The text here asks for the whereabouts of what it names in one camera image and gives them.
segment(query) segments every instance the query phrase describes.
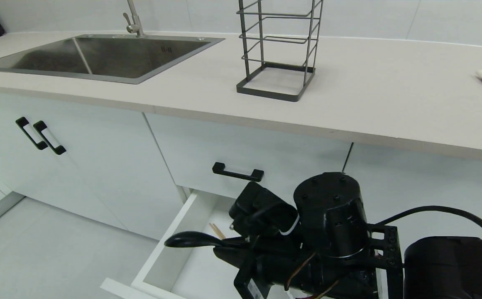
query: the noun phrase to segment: black wire rack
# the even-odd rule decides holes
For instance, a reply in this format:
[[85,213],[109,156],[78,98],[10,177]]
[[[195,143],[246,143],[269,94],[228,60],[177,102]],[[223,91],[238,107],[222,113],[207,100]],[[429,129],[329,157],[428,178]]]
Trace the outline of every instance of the black wire rack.
[[[241,35],[239,38],[243,40],[243,51],[244,55],[241,57],[245,61],[245,69],[246,69],[246,78],[243,79],[241,82],[237,84],[237,92],[238,93],[245,93],[248,95],[254,96],[261,96],[261,97],[268,97],[268,98],[275,98],[277,100],[288,100],[290,102],[297,102],[300,100],[300,97],[303,95],[307,86],[315,76],[315,63],[316,63],[316,53],[318,50],[318,40],[320,36],[320,22],[322,20],[322,8],[324,5],[324,0],[312,0],[311,2],[311,10],[302,15],[302,14],[290,14],[290,13],[265,13],[262,11],[262,2],[263,0],[257,0],[248,6],[244,6],[244,0],[239,0],[239,11],[237,14],[241,17]],[[318,17],[315,16],[315,11],[320,6],[320,12]],[[255,15],[258,17],[258,21],[251,25],[250,27],[246,27],[246,15]],[[309,32],[307,32],[306,36],[303,37],[293,37],[293,36],[279,36],[279,35],[265,35],[263,33],[263,21],[266,19],[285,19],[285,20],[309,20]],[[254,29],[256,26],[259,27],[259,36],[258,37],[251,37],[247,36],[249,30]],[[256,40],[257,42],[248,48],[248,40]],[[285,42],[289,44],[300,44],[305,45],[307,44],[307,51],[306,51],[306,59],[305,62],[299,65],[293,64],[286,64],[286,63],[278,63],[278,62],[271,62],[265,59],[264,55],[264,42]],[[251,59],[248,57],[250,51],[256,48],[259,45],[260,49],[260,59]],[[309,59],[313,56],[313,66],[309,66]],[[249,62],[259,62],[261,66],[257,68],[254,72],[250,72]],[[245,85],[250,82],[250,80],[254,79],[258,74],[260,74],[266,68],[275,68],[275,69],[283,69],[283,70],[290,70],[290,71],[298,71],[303,72],[303,87],[298,94],[289,94],[289,93],[279,93],[276,91],[264,91],[261,89],[254,89],[248,88]]]

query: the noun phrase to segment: countertop edge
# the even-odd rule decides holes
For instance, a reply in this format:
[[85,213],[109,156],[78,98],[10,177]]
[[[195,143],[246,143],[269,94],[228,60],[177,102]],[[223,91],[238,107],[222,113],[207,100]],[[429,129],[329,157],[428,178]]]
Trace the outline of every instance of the countertop edge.
[[0,93],[11,93],[20,96],[41,97],[48,100],[61,100],[63,102],[102,106],[107,108],[117,108],[122,110],[134,110],[142,113],[161,114],[171,117],[180,117],[199,121],[211,121],[214,123],[227,123],[230,125],[241,125],[243,127],[254,127],[257,129],[281,131],[290,134],[333,138],[345,142],[358,142],[377,146],[398,148],[400,150],[426,152],[452,157],[460,157],[465,159],[478,159],[482,161],[482,149],[440,144],[434,142],[425,142],[420,140],[409,140],[405,138],[372,135],[353,131],[333,130],[325,127],[312,127],[309,125],[281,123],[277,121],[262,119],[250,119],[245,117],[201,112],[196,110],[120,102],[117,100],[109,100],[105,98],[71,96],[61,93],[49,93],[45,91],[31,91],[26,89],[0,87]]

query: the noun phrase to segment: cabinet handle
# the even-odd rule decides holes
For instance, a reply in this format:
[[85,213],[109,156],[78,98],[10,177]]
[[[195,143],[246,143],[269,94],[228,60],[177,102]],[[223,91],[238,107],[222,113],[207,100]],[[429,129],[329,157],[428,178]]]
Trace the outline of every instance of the cabinet handle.
[[47,148],[47,144],[44,141],[36,143],[36,141],[34,141],[34,139],[27,133],[27,131],[25,131],[24,127],[29,124],[29,121],[25,117],[20,117],[19,119],[17,119],[15,121],[15,124],[23,131],[23,133],[27,136],[27,138],[29,138],[30,142],[32,142],[32,144],[34,144],[37,149],[41,151]]
[[49,140],[47,140],[47,138],[45,137],[45,135],[43,135],[42,131],[47,129],[47,125],[41,120],[41,121],[38,121],[37,123],[35,123],[34,125],[32,125],[34,127],[34,130],[36,130],[36,132],[38,132],[38,134],[40,134],[40,136],[43,138],[43,140],[45,142],[47,142],[47,144],[49,144],[49,147],[53,150],[53,152],[56,154],[56,155],[61,155],[63,153],[66,152],[66,149],[62,146],[62,145],[59,145],[57,147],[54,147],[51,142],[49,142]]
[[238,179],[256,181],[256,182],[260,182],[263,178],[263,175],[265,174],[265,172],[262,170],[254,169],[252,174],[250,176],[247,176],[246,174],[236,174],[235,172],[226,172],[224,170],[225,168],[226,168],[226,165],[224,163],[216,162],[213,165],[213,173],[220,174],[222,176],[231,176],[232,178],[238,178]]

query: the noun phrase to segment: label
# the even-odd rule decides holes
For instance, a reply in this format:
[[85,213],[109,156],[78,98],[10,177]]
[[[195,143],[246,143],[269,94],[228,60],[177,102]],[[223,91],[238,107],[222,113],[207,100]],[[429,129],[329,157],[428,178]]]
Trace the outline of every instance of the label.
[[250,291],[254,299],[265,299],[253,279],[248,283],[248,291]]

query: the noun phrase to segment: wall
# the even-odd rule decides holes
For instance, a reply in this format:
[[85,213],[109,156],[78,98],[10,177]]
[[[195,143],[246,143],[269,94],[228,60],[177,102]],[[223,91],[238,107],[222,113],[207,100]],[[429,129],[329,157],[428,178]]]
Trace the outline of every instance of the wall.
[[[239,32],[237,0],[135,0],[144,29]],[[269,10],[304,12],[311,0],[265,0]],[[482,0],[325,0],[321,34],[482,45]],[[124,30],[126,0],[0,0],[8,32]],[[267,32],[298,33],[294,22]]]

